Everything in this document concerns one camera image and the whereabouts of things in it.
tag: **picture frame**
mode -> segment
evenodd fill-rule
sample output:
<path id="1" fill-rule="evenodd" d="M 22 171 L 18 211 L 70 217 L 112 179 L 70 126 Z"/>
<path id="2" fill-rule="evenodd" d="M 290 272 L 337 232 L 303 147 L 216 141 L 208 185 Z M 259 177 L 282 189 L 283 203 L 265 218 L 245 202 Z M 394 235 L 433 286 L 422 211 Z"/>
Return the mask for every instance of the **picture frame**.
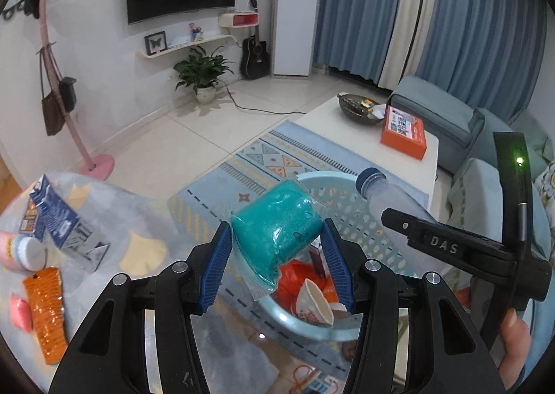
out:
<path id="1" fill-rule="evenodd" d="M 159 52 L 166 51 L 166 49 L 168 49 L 166 31 L 147 35 L 146 37 L 144 37 L 144 44 L 147 56 L 153 56 L 154 54 L 157 54 Z"/>

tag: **plastic bottle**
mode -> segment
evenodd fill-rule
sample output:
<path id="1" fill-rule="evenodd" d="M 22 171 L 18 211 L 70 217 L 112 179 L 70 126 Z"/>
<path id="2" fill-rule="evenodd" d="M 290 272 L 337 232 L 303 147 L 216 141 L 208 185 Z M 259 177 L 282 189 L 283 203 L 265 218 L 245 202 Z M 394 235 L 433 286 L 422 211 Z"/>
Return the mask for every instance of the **plastic bottle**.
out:
<path id="1" fill-rule="evenodd" d="M 0 262 L 15 270 L 37 272 L 46 265 L 46 247 L 32 236 L 0 231 Z"/>
<path id="2" fill-rule="evenodd" d="M 368 200 L 370 214 L 380 224 L 391 243 L 414 268 L 418 277 L 422 277 L 429 271 L 444 275 L 451 268 L 443 261 L 409 247 L 406 236 L 382 225 L 382 213 L 388 208 L 405 212 L 431 223 L 437 223 L 434 217 L 400 186 L 388 182 L 384 173 L 378 169 L 367 168 L 357 178 L 356 189 L 363 198 Z"/>

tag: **white refrigerator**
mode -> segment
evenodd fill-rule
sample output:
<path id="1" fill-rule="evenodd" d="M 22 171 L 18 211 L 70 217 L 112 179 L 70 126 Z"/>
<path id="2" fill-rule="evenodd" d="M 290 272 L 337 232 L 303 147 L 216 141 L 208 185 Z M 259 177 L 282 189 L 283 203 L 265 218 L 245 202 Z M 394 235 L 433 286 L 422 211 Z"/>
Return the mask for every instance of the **white refrigerator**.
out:
<path id="1" fill-rule="evenodd" d="M 318 0 L 274 0 L 272 74 L 309 76 Z"/>

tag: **white bottle cap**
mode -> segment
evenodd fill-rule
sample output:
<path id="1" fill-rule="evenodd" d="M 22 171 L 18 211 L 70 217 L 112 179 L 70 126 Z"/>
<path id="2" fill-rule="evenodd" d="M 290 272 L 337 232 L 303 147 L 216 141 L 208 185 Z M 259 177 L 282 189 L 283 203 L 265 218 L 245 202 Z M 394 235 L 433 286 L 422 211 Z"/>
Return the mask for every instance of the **white bottle cap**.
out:
<path id="1" fill-rule="evenodd" d="M 17 249 L 21 265 L 31 272 L 38 272 L 46 265 L 46 246 L 37 238 L 21 238 Z"/>

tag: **black bag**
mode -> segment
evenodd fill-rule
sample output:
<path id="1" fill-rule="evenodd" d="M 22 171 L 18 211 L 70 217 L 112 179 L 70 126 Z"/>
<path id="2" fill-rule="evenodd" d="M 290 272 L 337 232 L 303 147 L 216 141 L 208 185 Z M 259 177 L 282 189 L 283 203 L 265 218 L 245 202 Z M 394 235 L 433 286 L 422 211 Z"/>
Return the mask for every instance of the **black bag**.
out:
<path id="1" fill-rule="evenodd" d="M 64 103 L 64 109 L 67 113 L 73 112 L 73 109 L 77 104 L 75 88 L 73 87 L 73 84 L 75 82 L 77 82 L 77 79 L 65 76 L 59 84 L 60 94 L 62 95 L 62 102 Z"/>
<path id="2" fill-rule="evenodd" d="M 38 5 L 39 0 L 23 0 L 23 13 L 25 13 L 26 16 L 33 14 L 36 19 L 39 19 L 41 14 Z"/>
<path id="3" fill-rule="evenodd" d="M 75 106 L 77 104 L 77 96 L 75 95 L 75 88 L 73 87 L 73 84 L 77 82 L 77 79 L 69 76 L 65 76 L 62 78 L 62 73 L 60 72 L 58 63 L 56 62 L 54 54 L 52 53 L 51 44 L 48 45 L 48 53 L 50 54 L 50 60 L 52 60 L 52 64 L 56 69 L 56 75 L 58 76 L 58 79 L 61 79 L 61 81 L 58 82 L 58 88 L 60 90 L 60 95 L 62 96 L 64 109 L 67 113 L 73 112 L 73 109 L 75 109 Z"/>
<path id="4" fill-rule="evenodd" d="M 44 84 L 42 79 L 42 52 L 44 48 L 41 48 L 39 55 L 39 64 L 41 71 L 41 91 L 42 91 L 42 115 L 44 117 L 44 126 L 46 128 L 47 136 L 55 136 L 58 132 L 62 130 L 64 124 L 66 123 L 58 100 L 56 99 L 55 93 L 50 92 L 46 97 L 44 96 Z"/>

